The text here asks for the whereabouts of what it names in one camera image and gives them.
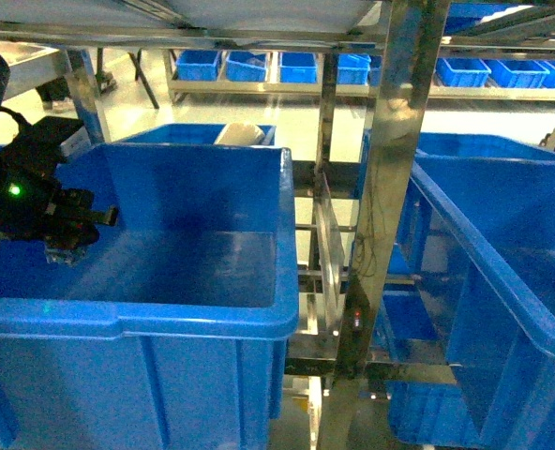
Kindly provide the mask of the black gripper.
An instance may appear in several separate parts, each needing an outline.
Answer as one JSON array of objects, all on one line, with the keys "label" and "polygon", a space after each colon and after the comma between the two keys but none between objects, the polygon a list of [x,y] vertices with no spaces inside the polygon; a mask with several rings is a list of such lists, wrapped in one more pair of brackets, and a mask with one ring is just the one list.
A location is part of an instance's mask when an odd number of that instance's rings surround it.
[{"label": "black gripper", "polygon": [[41,241],[56,251],[95,244],[97,226],[114,226],[119,208],[95,211],[92,191],[64,188],[55,177],[68,151],[88,136],[83,121],[46,116],[35,124],[17,122],[19,133],[0,148],[0,242]]}]

